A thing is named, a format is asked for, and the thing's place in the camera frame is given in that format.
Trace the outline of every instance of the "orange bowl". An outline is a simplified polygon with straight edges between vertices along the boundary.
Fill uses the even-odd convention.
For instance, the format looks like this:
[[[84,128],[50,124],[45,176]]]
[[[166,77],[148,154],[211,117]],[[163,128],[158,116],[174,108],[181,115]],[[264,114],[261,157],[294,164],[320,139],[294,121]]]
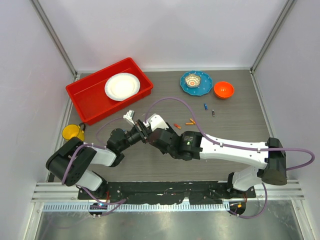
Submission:
[[[227,99],[230,98],[234,93],[235,89],[231,83],[226,81],[219,81],[214,85],[214,93],[218,98]]]

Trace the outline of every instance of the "gray table surface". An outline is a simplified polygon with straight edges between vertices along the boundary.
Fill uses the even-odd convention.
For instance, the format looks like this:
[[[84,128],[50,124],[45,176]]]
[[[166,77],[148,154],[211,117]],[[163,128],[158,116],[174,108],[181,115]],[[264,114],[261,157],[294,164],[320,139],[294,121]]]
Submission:
[[[230,82],[235,89],[229,99],[219,99],[213,92],[204,96],[190,96],[180,87],[180,77],[184,71],[146,72],[153,82],[152,93],[129,107],[91,125],[85,131],[85,141],[98,144],[95,138],[97,130],[108,121],[123,116],[128,110],[134,110],[134,119],[144,120],[149,106],[163,97],[177,97],[186,101],[194,110],[198,123],[209,135],[243,142],[265,142],[269,137],[268,129],[258,101],[250,72],[248,70],[206,71],[213,79]],[[184,131],[197,131],[196,126],[186,126],[191,114],[180,102],[167,100],[156,105],[152,113],[163,117],[170,125],[179,124],[178,134]],[[78,124],[81,119],[73,107],[69,124]],[[115,128],[131,129],[124,120],[113,122],[105,127],[99,135],[107,141]],[[240,171],[247,166],[241,163],[219,159],[177,160],[162,153],[155,147],[137,143],[126,149],[125,158],[117,167],[92,165],[89,169],[97,172],[108,181],[205,181],[226,180],[228,174]]]

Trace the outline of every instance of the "white wall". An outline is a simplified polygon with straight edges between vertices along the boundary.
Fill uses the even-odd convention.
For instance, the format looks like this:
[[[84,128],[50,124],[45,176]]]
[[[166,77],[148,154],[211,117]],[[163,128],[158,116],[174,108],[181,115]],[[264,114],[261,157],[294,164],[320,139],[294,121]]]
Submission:
[[[40,0],[75,68],[251,67],[286,0]]]
[[[28,0],[0,1],[0,36],[0,238],[20,240],[72,76]]]
[[[320,226],[319,9],[319,0],[297,1],[256,71],[276,136],[286,147],[307,148],[316,155],[312,165],[290,172],[302,186],[315,226]],[[308,158],[288,153],[287,165]]]

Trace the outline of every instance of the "robotic arm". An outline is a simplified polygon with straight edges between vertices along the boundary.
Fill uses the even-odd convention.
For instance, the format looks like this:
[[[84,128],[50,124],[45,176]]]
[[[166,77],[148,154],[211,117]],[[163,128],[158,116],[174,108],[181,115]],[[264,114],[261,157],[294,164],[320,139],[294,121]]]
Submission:
[[[286,153],[282,151],[259,151],[265,148],[281,148],[280,141],[269,138],[267,142],[240,142],[216,138],[220,145],[214,144],[203,137],[200,132],[185,131],[180,136],[165,122],[161,116],[154,114],[147,122],[133,121],[134,112],[130,110],[123,116],[132,125],[130,131],[114,129],[106,143],[105,149],[86,146],[81,149],[72,164],[65,184],[79,185],[94,192],[102,191],[101,185],[106,181],[96,173],[87,170],[90,164],[101,164],[116,167],[124,158],[123,150],[139,141],[149,143],[158,148],[162,154],[169,154],[174,159],[190,161],[192,159],[221,159],[250,165],[250,167],[232,172],[228,176],[227,190],[232,193],[245,192],[259,183],[271,185],[287,184]],[[70,161],[70,156],[83,142],[74,137],[63,145],[46,163],[46,168],[56,177],[62,179]],[[248,151],[223,146],[257,148],[258,151]]]

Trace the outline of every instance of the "yellow cup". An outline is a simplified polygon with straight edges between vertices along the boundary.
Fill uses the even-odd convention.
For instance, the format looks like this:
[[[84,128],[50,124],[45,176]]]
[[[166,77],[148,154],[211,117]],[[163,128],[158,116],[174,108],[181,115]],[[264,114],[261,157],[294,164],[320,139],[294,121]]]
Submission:
[[[83,122],[81,122],[79,125],[70,124],[62,130],[62,137],[67,141],[72,139],[73,137],[77,137],[81,141],[84,141],[85,130],[86,125]]]

